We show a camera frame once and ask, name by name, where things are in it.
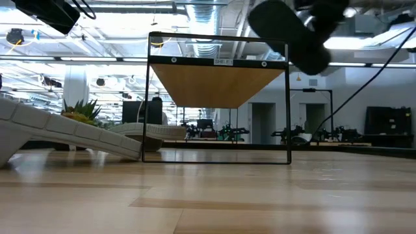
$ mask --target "black cable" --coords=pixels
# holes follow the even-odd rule
[[[75,6],[77,6],[77,8],[83,12],[88,18],[95,20],[97,18],[96,13],[91,9],[90,5],[88,3],[85,2],[85,0],[81,0],[84,5],[91,11],[92,16],[90,14],[88,14],[77,2],[77,0],[72,0],[72,2],[75,4]]]
[[[323,91],[318,91],[324,98],[326,98],[328,101],[331,101],[327,96],[324,95]]]
[[[403,40],[403,42],[399,45],[399,47],[396,49],[396,51],[390,56],[390,58],[385,62],[383,67],[377,71],[376,75],[374,75],[369,81],[367,81],[361,88],[359,88],[355,93],[353,93],[341,106],[339,106],[330,116],[328,116],[322,123],[320,123],[319,127],[315,132],[312,134],[312,138],[316,135],[316,133],[319,131],[319,129],[327,122],[331,117],[333,117],[335,114],[337,114],[351,99],[353,99],[358,93],[360,93],[367,85],[369,85],[375,78],[381,74],[381,72],[389,65],[389,63],[394,59],[394,57],[397,55],[397,53],[402,49],[404,44],[411,38],[413,33],[416,32],[416,27],[413,28],[413,30],[409,33],[409,35]]]

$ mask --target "succulent plant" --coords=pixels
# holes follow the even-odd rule
[[[96,110],[97,100],[90,101],[89,103],[83,105],[84,100],[77,101],[74,107],[69,107],[64,100],[64,110],[61,112],[61,115],[83,122],[90,125],[95,125],[95,118],[101,111],[101,108],[98,107]]]

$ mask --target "ceiling light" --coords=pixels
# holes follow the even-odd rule
[[[147,58],[123,58],[124,62],[147,62]]]
[[[97,57],[61,57],[63,61],[96,61],[96,62],[116,62],[117,58],[97,58]]]
[[[330,62],[330,66],[362,67],[365,63],[360,62]]]
[[[344,11],[344,16],[347,18],[352,18],[358,13],[358,10],[355,8],[349,7]]]
[[[404,45],[404,49],[413,49],[416,48],[416,38],[413,38],[411,40],[408,40]]]
[[[23,99],[30,99],[30,95],[28,95],[25,92],[10,92],[10,94],[12,94],[12,96],[14,96],[15,98],[23,98]]]
[[[366,43],[366,39],[362,38],[333,36],[324,43],[324,47],[326,49],[361,49]]]
[[[392,27],[389,31],[379,34],[377,36],[375,36],[374,38],[372,38],[371,40],[371,44],[368,44],[368,46],[380,46],[394,38],[397,38],[399,35],[405,36],[406,35],[406,31],[410,30],[411,27],[397,27],[394,28]]]
[[[54,60],[53,57],[37,56],[0,56],[1,60]]]
[[[381,68],[384,64],[373,64],[374,68]],[[416,64],[388,64],[387,68],[416,68]]]
[[[131,4],[131,5],[127,5],[127,4],[90,4],[91,8],[162,8],[162,9],[172,9],[172,7],[170,6],[166,6],[166,5],[156,5],[156,4],[152,4],[152,5],[143,5],[143,4]]]
[[[93,94],[119,94],[122,91],[102,91],[102,90],[90,90],[90,93]]]

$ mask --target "computer monitor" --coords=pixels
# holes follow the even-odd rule
[[[136,123],[137,111],[141,101],[123,101],[123,115],[122,122],[124,123]],[[161,101],[149,101],[148,102],[148,124],[162,124],[162,106]],[[144,103],[139,113],[138,122],[144,121]]]
[[[214,128],[214,123],[213,120],[210,119],[201,119],[201,120],[196,120],[196,127],[198,129],[213,129]]]

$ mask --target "wooden floor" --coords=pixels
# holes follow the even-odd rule
[[[154,159],[284,159],[165,149]],[[142,164],[20,151],[0,170],[0,233],[416,233],[416,161],[294,152],[284,165]]]

